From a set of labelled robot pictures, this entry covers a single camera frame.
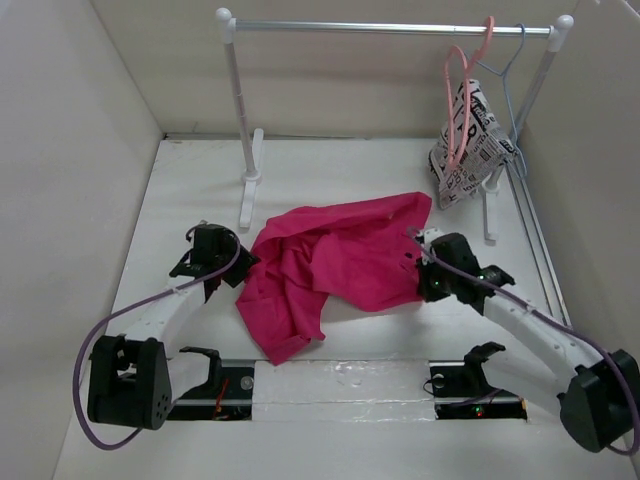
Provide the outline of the white metal clothes rack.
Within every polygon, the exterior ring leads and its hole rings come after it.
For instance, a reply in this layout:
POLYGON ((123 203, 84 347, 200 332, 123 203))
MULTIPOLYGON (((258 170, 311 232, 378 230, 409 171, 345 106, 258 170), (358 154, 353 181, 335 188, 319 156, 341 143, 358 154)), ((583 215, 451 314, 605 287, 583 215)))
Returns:
POLYGON ((478 64, 489 48, 490 41, 499 37, 519 37, 525 41, 530 38, 547 40, 544 52, 536 73, 527 90, 523 103, 517 113, 508 107, 511 123, 510 137, 516 143, 524 123, 534 105, 538 93, 545 81, 551 65, 564 45, 569 32, 574 26, 574 18, 561 15, 549 27, 500 27, 492 18, 485 20, 481 26, 462 26, 446 24, 402 24, 402 23, 363 23, 363 22, 318 22, 318 21, 266 21, 240 20, 233 16, 227 8, 216 10, 219 34, 224 47, 232 97, 236 111, 236 119, 245 163, 243 172, 244 192, 239 214, 239 227, 247 229, 251 226, 258 185, 261 182, 261 164, 264 159, 264 130, 261 128, 249 131, 248 119, 241 88, 240 74, 234 46, 234 36, 244 31, 293 31, 293 32, 336 32, 367 33, 397 35, 435 35, 435 36, 478 36, 483 39, 481 47, 468 57, 463 50, 452 46, 449 56, 460 57, 463 66, 463 83, 469 83, 471 68, 478 64))

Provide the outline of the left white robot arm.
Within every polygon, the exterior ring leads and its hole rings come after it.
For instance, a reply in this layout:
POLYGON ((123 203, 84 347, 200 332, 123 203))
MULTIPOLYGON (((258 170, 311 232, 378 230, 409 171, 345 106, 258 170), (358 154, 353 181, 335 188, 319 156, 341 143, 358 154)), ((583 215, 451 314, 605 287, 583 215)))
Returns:
POLYGON ((187 252, 168 274, 166 289, 140 306, 141 316, 123 332, 102 335, 90 354, 86 412, 98 424, 157 430, 174 404, 196 391, 212 396, 224 385, 219 353, 181 346, 180 330, 222 284, 235 288, 259 258, 229 228, 191 228, 187 252))

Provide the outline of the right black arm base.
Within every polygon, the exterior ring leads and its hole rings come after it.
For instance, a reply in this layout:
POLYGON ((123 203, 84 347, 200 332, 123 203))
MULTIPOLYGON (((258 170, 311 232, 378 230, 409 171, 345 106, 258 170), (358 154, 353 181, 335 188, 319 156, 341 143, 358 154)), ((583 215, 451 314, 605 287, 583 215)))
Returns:
POLYGON ((462 361, 432 361, 423 390, 434 400, 437 420, 527 420, 525 402, 496 389, 462 361))

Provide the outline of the pink trousers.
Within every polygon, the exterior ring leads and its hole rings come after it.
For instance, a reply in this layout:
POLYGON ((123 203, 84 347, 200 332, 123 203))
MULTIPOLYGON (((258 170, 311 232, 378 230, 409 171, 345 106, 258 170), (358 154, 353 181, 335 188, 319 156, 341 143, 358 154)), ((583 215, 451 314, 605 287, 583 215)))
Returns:
POLYGON ((431 207, 428 195, 410 192, 270 218, 236 301, 266 358, 279 365, 324 340, 321 314, 331 296, 369 313, 420 301, 419 248, 407 231, 424 226, 431 207))

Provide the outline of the black white printed garment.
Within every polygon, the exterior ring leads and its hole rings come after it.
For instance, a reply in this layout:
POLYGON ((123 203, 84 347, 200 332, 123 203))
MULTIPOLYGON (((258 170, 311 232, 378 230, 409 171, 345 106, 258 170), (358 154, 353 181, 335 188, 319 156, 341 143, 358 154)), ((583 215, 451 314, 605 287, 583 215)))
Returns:
POLYGON ((514 146, 502 129, 476 79, 461 83, 452 103, 453 117, 441 127, 429 152, 431 172, 438 181, 442 209, 471 196, 498 166, 514 156, 514 146))

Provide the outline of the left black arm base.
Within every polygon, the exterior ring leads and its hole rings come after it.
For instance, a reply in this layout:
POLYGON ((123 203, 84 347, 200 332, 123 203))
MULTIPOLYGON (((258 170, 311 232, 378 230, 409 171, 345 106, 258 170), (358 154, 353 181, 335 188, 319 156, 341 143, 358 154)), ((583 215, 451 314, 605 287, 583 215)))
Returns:
POLYGON ((221 379, 213 387, 197 387, 181 397, 169 421, 248 421, 252 418, 255 362, 223 360, 221 379))

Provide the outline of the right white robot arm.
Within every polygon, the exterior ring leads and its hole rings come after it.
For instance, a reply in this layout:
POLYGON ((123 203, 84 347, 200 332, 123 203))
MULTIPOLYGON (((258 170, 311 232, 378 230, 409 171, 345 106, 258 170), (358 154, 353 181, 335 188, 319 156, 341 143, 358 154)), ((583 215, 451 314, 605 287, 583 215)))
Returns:
POLYGON ((584 450, 613 450, 639 433, 639 366, 567 327, 525 298, 516 280, 496 265, 483 267, 466 237, 437 228, 410 229, 418 246, 418 293, 427 303, 455 298, 498 325, 536 358, 511 355, 487 342, 465 356, 462 381, 473 393, 490 388, 517 394, 556 415, 584 450))

